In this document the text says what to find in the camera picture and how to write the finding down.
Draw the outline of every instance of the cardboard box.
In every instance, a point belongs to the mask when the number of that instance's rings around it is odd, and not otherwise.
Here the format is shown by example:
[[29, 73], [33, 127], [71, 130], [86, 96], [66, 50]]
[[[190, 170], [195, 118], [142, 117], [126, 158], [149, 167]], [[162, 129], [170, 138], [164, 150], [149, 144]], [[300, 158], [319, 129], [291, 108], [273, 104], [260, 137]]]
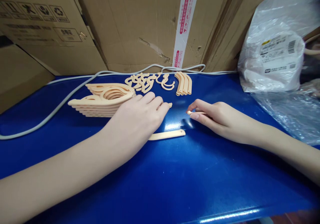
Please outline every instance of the cardboard box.
[[54, 76], [14, 44], [0, 46], [0, 114], [42, 86]]
[[227, 0], [202, 63], [206, 72], [234, 71], [256, 7], [263, 0]]
[[107, 70], [77, 0], [0, 0], [0, 30], [55, 75]]
[[[79, 0], [79, 3], [108, 69], [136, 72], [153, 63], [174, 65], [182, 1]], [[261, 1], [196, 0], [183, 67], [204, 63], [206, 71], [235, 69], [237, 53]]]

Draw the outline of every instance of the wrist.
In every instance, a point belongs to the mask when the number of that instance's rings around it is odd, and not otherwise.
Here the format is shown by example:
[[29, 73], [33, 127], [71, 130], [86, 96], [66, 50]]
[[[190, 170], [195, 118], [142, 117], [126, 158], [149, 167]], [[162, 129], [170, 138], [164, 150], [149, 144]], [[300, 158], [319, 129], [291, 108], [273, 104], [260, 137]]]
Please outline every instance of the wrist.
[[255, 146], [263, 149], [269, 149], [270, 147], [275, 145], [277, 139], [279, 138], [281, 133], [283, 133], [277, 128], [267, 124], [263, 124], [261, 130], [262, 132], [260, 133], [260, 140], [256, 143]]

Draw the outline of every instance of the barcode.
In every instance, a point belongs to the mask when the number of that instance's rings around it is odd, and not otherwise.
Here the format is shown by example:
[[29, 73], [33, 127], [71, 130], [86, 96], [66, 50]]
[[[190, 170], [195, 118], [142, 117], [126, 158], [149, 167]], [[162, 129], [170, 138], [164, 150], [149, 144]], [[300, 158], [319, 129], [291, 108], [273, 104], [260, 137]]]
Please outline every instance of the barcode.
[[289, 42], [289, 45], [288, 45], [288, 53], [289, 54], [294, 53], [294, 44], [296, 44], [296, 40]]

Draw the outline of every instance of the warning symbol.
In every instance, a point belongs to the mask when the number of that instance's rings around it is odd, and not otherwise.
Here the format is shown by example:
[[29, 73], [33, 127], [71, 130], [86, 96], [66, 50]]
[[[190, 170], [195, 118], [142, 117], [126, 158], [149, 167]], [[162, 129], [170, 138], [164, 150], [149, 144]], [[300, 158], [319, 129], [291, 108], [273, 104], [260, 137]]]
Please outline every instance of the warning symbol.
[[61, 6], [51, 6], [50, 5], [50, 8], [59, 22], [69, 22], [66, 14], [64, 13]]
[[45, 21], [56, 21], [54, 16], [49, 10], [49, 7], [44, 4], [33, 4], [39, 11], [40, 15], [43, 17]]
[[17, 19], [28, 19], [26, 15], [22, 13], [20, 8], [15, 2], [12, 1], [1, 1], [2, 6], [9, 12], [14, 18]]
[[36, 15], [36, 13], [31, 9], [31, 6], [28, 6], [28, 5], [24, 4], [24, 5], [22, 5], [22, 7], [24, 7], [27, 10], [28, 14], [32, 14], [33, 13], [34, 15]]
[[59, 9], [59, 7], [55, 7], [55, 8], [54, 8], [54, 12], [55, 12], [58, 16], [63, 16], [63, 12]]
[[18, 5], [21, 7], [23, 12], [28, 15], [29, 19], [42, 21], [42, 18], [39, 16], [36, 9], [32, 6], [31, 3], [18, 2]]
[[40, 6], [39, 10], [44, 14], [44, 15], [49, 15], [48, 9], [46, 9], [44, 6]]
[[2, 1], [2, 4], [7, 8], [7, 10], [11, 13], [21, 13], [17, 4], [11, 1]]
[[7, 10], [3, 8], [1, 3], [0, 3], [0, 17], [2, 17], [2, 18], [12, 18], [10, 16], [10, 14], [7, 12]]

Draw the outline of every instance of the left hand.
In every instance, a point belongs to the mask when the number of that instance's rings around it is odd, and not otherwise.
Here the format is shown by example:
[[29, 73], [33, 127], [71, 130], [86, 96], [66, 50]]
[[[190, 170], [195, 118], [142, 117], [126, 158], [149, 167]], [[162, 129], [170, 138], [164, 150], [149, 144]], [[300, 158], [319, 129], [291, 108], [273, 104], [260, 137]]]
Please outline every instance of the left hand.
[[158, 129], [168, 110], [169, 104], [153, 92], [137, 95], [123, 103], [97, 135], [112, 145], [109, 150], [114, 155], [128, 161]]

